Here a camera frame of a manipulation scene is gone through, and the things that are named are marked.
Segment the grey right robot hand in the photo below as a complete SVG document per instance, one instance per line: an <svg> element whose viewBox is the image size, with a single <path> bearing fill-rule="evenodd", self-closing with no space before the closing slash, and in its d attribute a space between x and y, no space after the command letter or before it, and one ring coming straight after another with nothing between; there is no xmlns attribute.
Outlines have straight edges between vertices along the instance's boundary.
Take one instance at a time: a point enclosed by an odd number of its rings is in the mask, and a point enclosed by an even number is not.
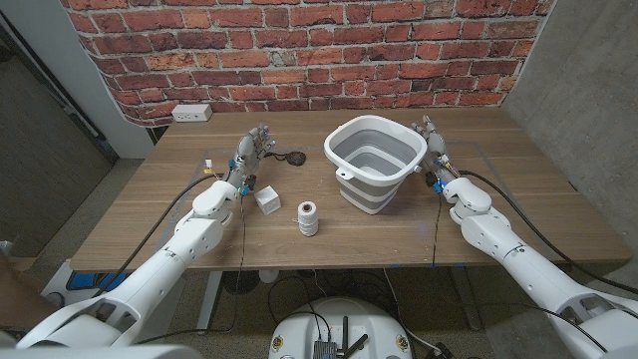
<svg viewBox="0 0 638 359"><path fill-rule="evenodd" d="M411 127L427 144L427 151L421 162L426 171L426 184L436 193L442 193L450 181L461 176L450 160L446 142L428 115L423 115L421 125L412 123Z"/></svg>

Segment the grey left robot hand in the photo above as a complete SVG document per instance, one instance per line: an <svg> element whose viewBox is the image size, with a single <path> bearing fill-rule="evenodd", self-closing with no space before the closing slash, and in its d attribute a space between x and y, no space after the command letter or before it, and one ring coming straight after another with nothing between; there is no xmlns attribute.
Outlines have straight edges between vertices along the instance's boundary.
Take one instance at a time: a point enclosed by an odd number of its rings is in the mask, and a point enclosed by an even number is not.
<svg viewBox="0 0 638 359"><path fill-rule="evenodd" d="M246 195L249 190L254 189L259 163L274 144L269 138L267 125L260 124L252 128L240 139L223 179L233 184L242 195Z"/></svg>

